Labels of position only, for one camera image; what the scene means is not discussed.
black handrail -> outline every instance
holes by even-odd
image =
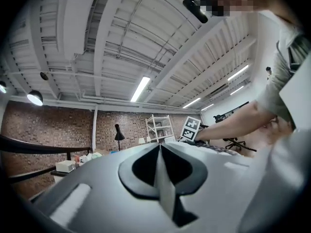
[[[28,142],[18,141],[8,138],[0,134],[0,150],[11,153],[25,153],[25,154],[56,154],[56,153],[69,153],[91,151],[90,147],[86,148],[63,148],[36,145]]]
[[[37,177],[39,175],[51,172],[51,171],[53,171],[55,169],[56,169],[56,166],[52,166],[52,167],[49,167],[47,169],[43,169],[43,170],[39,170],[39,171],[34,171],[34,172],[29,172],[29,173],[22,173],[22,174],[11,176],[11,177],[8,178],[8,180],[9,180],[10,184],[14,184],[14,183],[17,183],[17,182],[25,181],[25,180]]]

white box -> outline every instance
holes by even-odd
[[[73,161],[62,161],[56,163],[56,171],[70,173],[74,170],[74,163]]]

person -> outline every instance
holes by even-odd
[[[234,138],[247,135],[279,116],[290,121],[289,112],[279,96],[291,77],[286,53],[290,50],[294,62],[302,64],[311,44],[300,29],[300,23],[283,0],[217,0],[230,11],[270,10],[280,24],[279,42],[274,56],[273,73],[263,92],[232,116],[200,131],[195,140]]]
[[[267,71],[267,73],[268,73],[268,78],[267,78],[267,80],[269,80],[269,78],[270,78],[270,76],[271,76],[271,74],[272,74],[271,67],[266,67],[266,71]]]

person's arm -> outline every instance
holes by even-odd
[[[266,125],[275,116],[270,111],[258,106],[256,101],[253,101],[224,121],[200,131],[195,140],[207,141],[244,136]]]

red brick wall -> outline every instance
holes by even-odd
[[[121,149],[138,145],[138,138],[146,140],[145,119],[148,113],[99,111],[96,126],[96,147],[99,152],[117,150],[115,124],[125,139]],[[187,115],[170,115],[175,137],[180,136]],[[91,147],[93,112],[61,107],[38,107],[28,103],[9,102],[3,117],[1,133],[25,142],[55,147]],[[8,175],[40,170],[66,159],[65,154],[25,155],[3,153],[4,167]],[[15,185],[23,197],[29,198],[53,183],[50,174],[41,175]]]

